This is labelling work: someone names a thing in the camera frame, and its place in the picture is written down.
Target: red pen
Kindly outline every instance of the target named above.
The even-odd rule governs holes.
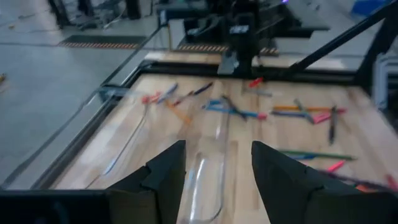
[[[328,172],[334,172],[338,169],[340,169],[344,165],[345,161],[339,161],[335,165],[332,165],[331,167],[328,168]]]
[[[145,95],[142,97],[141,101],[142,103],[155,103],[159,97],[161,96],[162,92],[157,91],[155,95]]]
[[[253,88],[253,87],[255,87],[256,85],[258,85],[260,82],[262,82],[262,78],[257,78],[257,79],[255,79],[253,82],[249,83],[249,87],[250,87],[250,88]]]

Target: gray floor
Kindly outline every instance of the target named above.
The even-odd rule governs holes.
[[[143,14],[148,12],[147,2],[142,1]],[[309,54],[355,24],[356,21],[349,18],[349,7],[345,4],[348,1],[344,7],[338,0],[318,2],[321,4],[319,15],[331,30],[317,32],[309,41],[277,39],[281,53]],[[0,86],[1,183],[134,51],[56,47],[69,35],[81,32],[74,28],[56,30],[46,0],[2,0],[0,13],[0,73],[7,74],[7,80]],[[34,13],[38,14],[18,18]],[[10,24],[15,25],[13,30],[9,29]],[[148,36],[155,27],[156,19],[147,17],[121,21],[107,30],[88,30],[84,34]],[[183,37],[181,22],[172,21],[172,30],[176,47]],[[330,56],[340,57],[348,68],[357,68],[376,30],[374,27],[362,33]],[[162,31],[145,48],[165,46],[167,34]],[[111,81],[121,83],[147,52],[142,50],[134,56]]]

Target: black diagonal strut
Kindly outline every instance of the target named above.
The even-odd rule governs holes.
[[[326,56],[330,52],[334,51],[338,47],[342,46],[343,44],[347,43],[352,38],[356,37],[358,34],[362,33],[366,29],[370,28],[374,24],[378,23],[382,19],[386,18],[391,13],[398,13],[395,11],[397,8],[398,2],[393,0],[391,3],[385,5],[380,10],[376,11],[374,14],[369,16],[368,18],[364,19],[360,23],[356,24],[352,28],[348,29],[344,33],[340,34],[338,37],[331,40],[329,43],[325,44],[323,47],[316,50],[314,53],[308,55],[303,60],[294,63],[291,65],[284,75],[287,77],[291,77],[296,73],[302,72],[308,66],[316,62],[317,60],[321,59],[322,57]]]

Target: blue pen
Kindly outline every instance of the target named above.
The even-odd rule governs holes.
[[[211,110],[211,111],[219,111],[219,112],[223,112],[223,113],[229,113],[229,114],[238,114],[237,112],[235,112],[234,110],[231,109],[223,109],[223,108],[215,108],[212,106],[209,106],[207,108],[205,108],[206,110]],[[266,119],[267,115],[263,114],[263,113],[256,113],[256,112],[251,112],[251,111],[240,111],[242,114],[245,114],[246,116],[250,116],[253,118],[257,118],[257,119]]]
[[[157,104],[166,100],[176,89],[178,88],[178,83],[174,83],[169,90],[167,90],[158,100]]]

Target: pen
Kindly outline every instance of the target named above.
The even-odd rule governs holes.
[[[345,111],[337,111],[338,114],[343,114]],[[319,124],[321,122],[327,121],[331,118],[331,112],[325,112],[313,117],[315,124]]]
[[[331,118],[330,118],[330,129],[329,129],[329,145],[333,145],[335,142],[335,133],[336,133],[336,122],[337,122],[337,112],[336,107],[332,107],[331,109]]]
[[[192,120],[185,114],[183,114],[180,110],[173,106],[167,99],[164,100],[166,106],[178,117],[180,118],[185,124],[190,125]]]
[[[305,114],[306,119],[311,123],[311,124],[315,124],[313,118],[311,117],[311,115],[308,113],[308,111],[304,108],[304,106],[301,104],[301,102],[299,101],[299,99],[294,99],[294,103],[298,106],[298,108],[300,109],[300,111]]]
[[[396,180],[394,180],[394,178],[390,174],[386,175],[386,179],[387,179],[387,182],[388,182],[388,186],[392,190],[398,190],[398,184],[397,184]]]
[[[197,95],[197,94],[200,94],[200,93],[206,91],[206,90],[207,90],[208,88],[210,88],[212,85],[213,85],[213,82],[211,82],[211,83],[209,83],[209,84],[207,84],[207,85],[201,87],[199,90],[194,91],[192,94],[193,94],[194,96]]]
[[[253,88],[253,87],[255,87],[256,85],[258,85],[260,82],[262,82],[262,78],[257,78],[257,79],[255,79],[253,82],[249,83],[249,87],[250,87],[250,88]]]
[[[285,150],[285,149],[278,149],[279,152],[284,154],[293,154],[293,155],[313,155],[316,157],[324,157],[329,159],[344,159],[346,161],[353,161],[356,160],[353,156],[348,155],[339,155],[339,154],[329,154],[329,153],[320,153],[320,152],[305,152],[305,151],[292,151],[292,150]]]
[[[230,113],[230,114],[239,114],[237,113],[235,110],[232,109],[223,109],[223,108],[215,108],[212,106],[209,106],[207,108],[205,108],[206,110],[210,110],[210,111],[219,111],[219,112],[223,112],[223,113]],[[266,119],[267,115],[264,113],[256,113],[256,112],[250,112],[250,111],[240,111],[242,114],[252,117],[252,118],[257,118],[257,119]]]
[[[193,91],[189,92],[185,96],[181,96],[175,103],[173,103],[173,106],[179,105],[183,100],[185,100],[186,98],[188,98],[189,96],[192,96],[192,95],[193,95]]]
[[[167,90],[157,101],[157,104],[166,100],[176,89],[178,88],[178,83],[174,83],[169,90]]]
[[[250,89],[246,89],[245,91],[248,92],[248,93],[255,93],[255,94],[261,95],[261,96],[272,97],[272,93],[271,93],[271,92],[268,92],[268,91],[250,90]]]
[[[305,114],[303,114],[302,112],[291,112],[291,111],[271,111],[271,114],[276,116],[292,116],[298,118],[305,117]]]
[[[342,176],[342,175],[337,175],[325,170],[318,170],[319,172],[321,172],[322,174],[328,175],[329,177],[338,179],[338,180],[343,180],[343,181],[351,181],[354,182],[356,184],[359,185],[363,185],[372,189],[378,189],[378,190],[382,190],[382,191],[387,191],[387,192],[394,192],[393,189],[390,189],[389,187],[383,186],[381,184],[376,184],[376,183],[372,183],[369,181],[365,181],[365,180],[359,180],[359,179],[355,179],[352,177],[346,177],[346,176]]]
[[[315,158],[314,155],[289,156],[289,157],[295,160],[310,160]]]
[[[246,116],[244,113],[242,113],[242,112],[238,109],[237,106],[235,106],[235,104],[232,102],[232,100],[231,100],[229,97],[227,97],[227,96],[225,96],[225,95],[222,95],[221,97],[222,97],[222,99],[224,99],[224,100],[227,102],[228,106],[229,106],[236,114],[240,115],[240,117],[242,117],[243,120],[247,120],[247,116]]]
[[[201,87],[199,90],[197,91],[190,91],[188,94],[186,94],[185,96],[180,97],[175,103],[173,103],[173,106],[177,106],[179,105],[183,100],[185,100],[186,98],[188,98],[189,96],[196,96],[199,95],[200,93],[203,93],[204,91],[206,91],[208,88],[210,88],[213,85],[213,82]]]
[[[274,106],[272,109],[278,110],[278,111],[285,111],[285,110],[287,110],[287,111],[289,111],[289,110],[297,111],[298,110],[299,111],[300,110],[300,108],[298,108],[298,106]],[[308,112],[317,112],[317,111],[329,112],[330,111],[329,107],[323,107],[323,106],[309,106],[309,107],[306,107],[305,109]],[[347,111],[346,108],[338,108],[337,109],[337,112],[339,112],[339,113],[344,113],[346,111]]]
[[[328,168],[328,172],[334,172],[344,166],[345,161],[339,161],[336,164]]]

